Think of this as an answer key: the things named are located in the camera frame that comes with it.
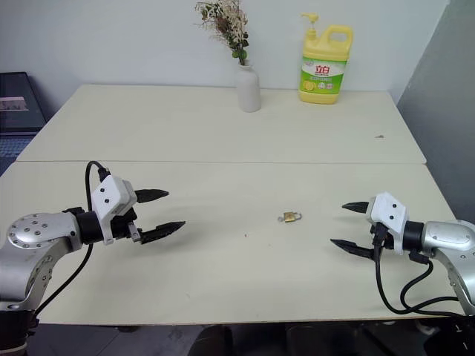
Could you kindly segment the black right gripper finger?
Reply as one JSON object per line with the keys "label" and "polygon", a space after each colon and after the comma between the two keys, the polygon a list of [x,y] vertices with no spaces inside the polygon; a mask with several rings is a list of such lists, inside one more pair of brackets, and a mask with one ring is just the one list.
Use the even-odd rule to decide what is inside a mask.
{"label": "black right gripper finger", "polygon": [[369,260],[374,259],[373,248],[363,248],[361,246],[358,246],[356,243],[347,240],[331,239],[330,241],[349,254],[367,258]]}
{"label": "black right gripper finger", "polygon": [[366,214],[367,209],[369,207],[369,202],[367,201],[360,201],[360,202],[348,202],[341,206],[343,209],[347,209],[349,211],[354,211],[360,214]]}

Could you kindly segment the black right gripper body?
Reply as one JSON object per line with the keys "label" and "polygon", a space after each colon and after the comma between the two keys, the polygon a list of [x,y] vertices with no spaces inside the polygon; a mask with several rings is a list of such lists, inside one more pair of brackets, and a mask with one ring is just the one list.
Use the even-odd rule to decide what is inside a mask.
{"label": "black right gripper body", "polygon": [[372,235],[372,248],[370,249],[370,257],[380,257],[383,248],[393,249],[393,236],[389,233],[388,227],[381,222],[375,222],[371,225],[370,234]]}

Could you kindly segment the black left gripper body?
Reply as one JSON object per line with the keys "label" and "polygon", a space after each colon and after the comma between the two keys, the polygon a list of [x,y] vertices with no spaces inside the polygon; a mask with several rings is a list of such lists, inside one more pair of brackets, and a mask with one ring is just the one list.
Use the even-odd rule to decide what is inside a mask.
{"label": "black left gripper body", "polygon": [[111,232],[115,240],[130,238],[134,243],[142,242],[142,230],[137,228],[134,221],[137,214],[133,208],[128,209],[123,215],[116,215],[111,220]]}

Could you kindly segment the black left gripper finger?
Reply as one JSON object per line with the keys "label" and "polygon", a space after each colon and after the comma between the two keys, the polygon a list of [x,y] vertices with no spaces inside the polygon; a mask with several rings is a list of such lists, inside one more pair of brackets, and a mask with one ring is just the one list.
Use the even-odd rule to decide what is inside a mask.
{"label": "black left gripper finger", "polygon": [[136,190],[137,203],[146,203],[167,197],[169,192],[161,189],[140,189]]}
{"label": "black left gripper finger", "polygon": [[178,231],[186,224],[185,221],[167,222],[162,225],[158,225],[155,229],[150,231],[140,232],[140,243],[142,245],[161,240],[174,232]]}

